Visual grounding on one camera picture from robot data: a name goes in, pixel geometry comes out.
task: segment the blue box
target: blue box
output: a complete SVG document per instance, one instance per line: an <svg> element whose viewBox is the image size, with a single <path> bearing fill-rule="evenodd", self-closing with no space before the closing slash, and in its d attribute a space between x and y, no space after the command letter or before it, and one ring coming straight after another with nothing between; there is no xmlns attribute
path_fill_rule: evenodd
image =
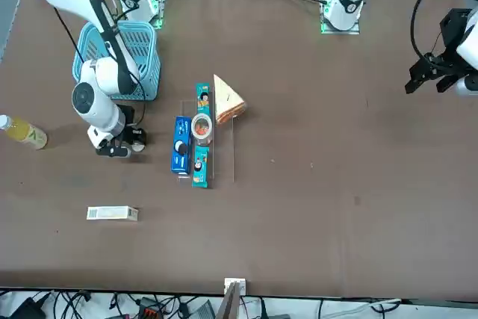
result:
<svg viewBox="0 0 478 319"><path fill-rule="evenodd" d="M171 155L171 172L189 175L191 163L191 118L177 116L174 128L173 154Z"/></svg>

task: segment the bottle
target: bottle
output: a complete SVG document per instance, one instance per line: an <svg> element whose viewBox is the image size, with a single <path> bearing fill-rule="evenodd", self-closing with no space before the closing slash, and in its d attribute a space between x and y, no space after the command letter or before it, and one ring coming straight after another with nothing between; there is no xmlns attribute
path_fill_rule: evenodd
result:
<svg viewBox="0 0 478 319"><path fill-rule="evenodd" d="M0 129L4 130L8 137L27 143L35 149L42 149L46 145L46 133L18 117L0 115Z"/></svg>

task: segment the plastic basket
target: plastic basket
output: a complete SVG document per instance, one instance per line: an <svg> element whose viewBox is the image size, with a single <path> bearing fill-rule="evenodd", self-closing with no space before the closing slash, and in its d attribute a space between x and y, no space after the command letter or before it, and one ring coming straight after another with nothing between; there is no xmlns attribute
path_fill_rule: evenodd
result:
<svg viewBox="0 0 478 319"><path fill-rule="evenodd" d="M161 63L156 52L156 31L147 22L125 20L118 22L118 28L126 48L136 61L140 71L140 83L143 85L146 100L154 100L158 95L161 70ZM90 22L81 29L78 50L85 61L109 56L98 29ZM72 74L76 82L79 82L80 79L81 65L81 59L75 53ZM131 95L113 95L111 98L115 100L144 100L140 86L137 86Z"/></svg>

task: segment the brown table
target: brown table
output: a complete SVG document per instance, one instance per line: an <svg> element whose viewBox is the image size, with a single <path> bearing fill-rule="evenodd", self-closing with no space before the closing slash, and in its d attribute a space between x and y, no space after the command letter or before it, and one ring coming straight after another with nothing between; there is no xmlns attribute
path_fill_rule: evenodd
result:
<svg viewBox="0 0 478 319"><path fill-rule="evenodd" d="M0 65L0 112L49 134L0 136L0 283L219 293L476 299L476 100L403 89L415 0L367 0L360 36L322 36L300 0L168 0L151 144L100 158L71 106L74 49L44 0L22 0ZM459 0L424 0L428 51ZM84 21L65 15L78 36ZM437 50L442 49L441 41ZM170 173L194 84L223 77L249 103L217 132L213 189ZM91 223L133 205L138 223Z"/></svg>

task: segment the yellow liquid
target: yellow liquid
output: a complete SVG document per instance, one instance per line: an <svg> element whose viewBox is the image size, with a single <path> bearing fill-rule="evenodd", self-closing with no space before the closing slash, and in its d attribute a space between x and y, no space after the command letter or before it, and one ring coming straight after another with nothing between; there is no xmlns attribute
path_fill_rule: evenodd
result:
<svg viewBox="0 0 478 319"><path fill-rule="evenodd" d="M26 121L19 119L18 117L12 117L12 124L5 132L7 132L8 137L13 138L17 141L24 141L28 136L28 131L30 130L30 124Z"/></svg>
<svg viewBox="0 0 478 319"><path fill-rule="evenodd" d="M48 140L45 132L18 117L11 119L12 123L10 127L5 130L8 137L21 143L26 143L35 149L45 147L46 141Z"/></svg>

